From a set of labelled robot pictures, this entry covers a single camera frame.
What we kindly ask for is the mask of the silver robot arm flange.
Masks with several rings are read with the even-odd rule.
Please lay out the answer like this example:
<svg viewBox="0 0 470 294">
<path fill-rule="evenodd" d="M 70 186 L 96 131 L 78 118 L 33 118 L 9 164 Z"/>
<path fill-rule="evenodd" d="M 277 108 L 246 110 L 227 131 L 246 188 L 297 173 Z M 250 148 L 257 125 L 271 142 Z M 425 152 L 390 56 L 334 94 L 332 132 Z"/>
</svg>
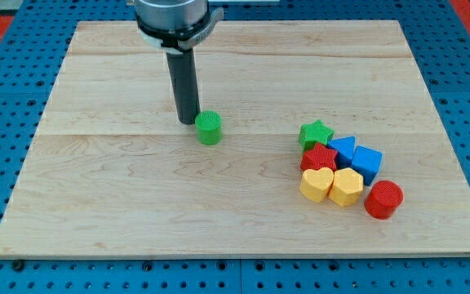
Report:
<svg viewBox="0 0 470 294">
<path fill-rule="evenodd" d="M 204 42 L 224 18 L 207 0 L 134 0 L 135 20 L 151 47 L 179 55 Z"/>
</svg>

